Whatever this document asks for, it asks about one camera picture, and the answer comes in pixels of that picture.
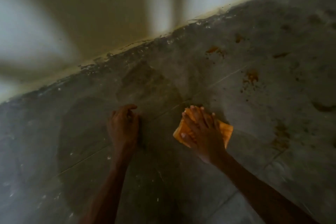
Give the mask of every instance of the orange cloth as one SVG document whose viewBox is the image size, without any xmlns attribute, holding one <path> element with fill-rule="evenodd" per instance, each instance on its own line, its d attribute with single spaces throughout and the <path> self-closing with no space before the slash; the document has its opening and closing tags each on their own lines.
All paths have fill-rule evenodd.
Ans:
<svg viewBox="0 0 336 224">
<path fill-rule="evenodd" d="M 189 115 L 189 117 L 195 121 L 195 117 L 193 115 L 193 113 L 191 112 L 190 108 L 186 108 L 185 112 L 187 113 L 187 115 Z M 225 148 L 228 146 L 230 137 L 232 135 L 233 132 L 233 126 L 228 125 L 222 121 L 219 120 L 219 129 L 222 133 L 223 136 L 223 141 L 224 141 L 224 146 Z M 195 136 L 193 134 L 193 132 L 191 131 L 191 129 L 188 127 L 187 123 L 185 122 L 185 120 L 182 118 L 179 127 L 175 130 L 173 137 L 175 137 L 175 139 L 177 141 L 179 141 L 180 143 L 183 143 L 185 146 L 188 146 L 190 148 L 190 145 L 188 145 L 185 141 L 183 141 L 183 138 L 181 136 L 182 133 L 186 133 L 188 135 L 191 136 L 191 138 L 195 141 Z"/>
</svg>

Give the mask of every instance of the hand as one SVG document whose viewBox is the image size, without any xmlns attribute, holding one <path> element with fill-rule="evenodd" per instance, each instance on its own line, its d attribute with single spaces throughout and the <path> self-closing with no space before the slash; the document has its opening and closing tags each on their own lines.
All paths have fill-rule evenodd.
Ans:
<svg viewBox="0 0 336 224">
<path fill-rule="evenodd" d="M 182 116 L 195 135 L 196 142 L 186 133 L 182 133 L 181 136 L 195 150 L 200 159 L 205 163 L 217 165 L 227 154 L 218 120 L 214 113 L 209 115 L 204 107 L 201 107 L 201 112 L 198 112 L 193 105 L 190 108 L 196 122 L 193 122 L 185 112 Z"/>
<path fill-rule="evenodd" d="M 107 130 L 114 146 L 115 161 L 118 164 L 128 165 L 137 148 L 139 116 L 131 111 L 136 108 L 137 106 L 133 104 L 125 105 L 118 111 L 113 111 L 107 121 Z"/>
</svg>

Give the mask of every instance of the gray floor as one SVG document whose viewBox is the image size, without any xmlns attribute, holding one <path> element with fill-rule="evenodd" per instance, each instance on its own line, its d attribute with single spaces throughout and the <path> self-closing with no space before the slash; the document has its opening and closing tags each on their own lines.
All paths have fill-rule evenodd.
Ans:
<svg viewBox="0 0 336 224">
<path fill-rule="evenodd" d="M 334 223 L 335 62 L 336 0 L 253 0 L 3 103 L 0 223 L 76 223 L 111 164 L 106 116 L 124 103 L 143 124 L 118 223 L 262 223 L 173 139 L 191 103 L 234 126 L 228 151 L 248 170 Z"/>
</svg>

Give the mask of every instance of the person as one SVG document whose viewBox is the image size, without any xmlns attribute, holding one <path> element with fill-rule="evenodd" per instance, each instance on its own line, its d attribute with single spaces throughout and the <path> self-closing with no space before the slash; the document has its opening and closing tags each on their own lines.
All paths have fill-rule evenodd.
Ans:
<svg viewBox="0 0 336 224">
<path fill-rule="evenodd" d="M 106 182 L 86 215 L 80 220 L 80 224 L 115 222 L 126 170 L 137 148 L 139 116 L 132 111 L 136 108 L 133 104 L 125 105 L 118 111 L 113 111 L 107 122 L 115 160 Z M 204 162 L 211 163 L 229 177 L 265 223 L 317 223 L 228 154 L 214 113 L 208 114 L 204 107 L 201 107 L 199 113 L 194 106 L 191 106 L 191 111 L 195 122 L 185 112 L 182 116 L 194 133 L 195 141 L 187 134 L 182 134 L 183 139 Z"/>
</svg>

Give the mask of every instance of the white wall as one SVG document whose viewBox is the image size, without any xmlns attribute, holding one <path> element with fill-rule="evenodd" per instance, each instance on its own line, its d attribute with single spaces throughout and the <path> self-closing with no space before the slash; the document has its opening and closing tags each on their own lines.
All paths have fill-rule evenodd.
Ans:
<svg viewBox="0 0 336 224">
<path fill-rule="evenodd" d="M 237 0 L 0 0 L 0 100 Z"/>
</svg>

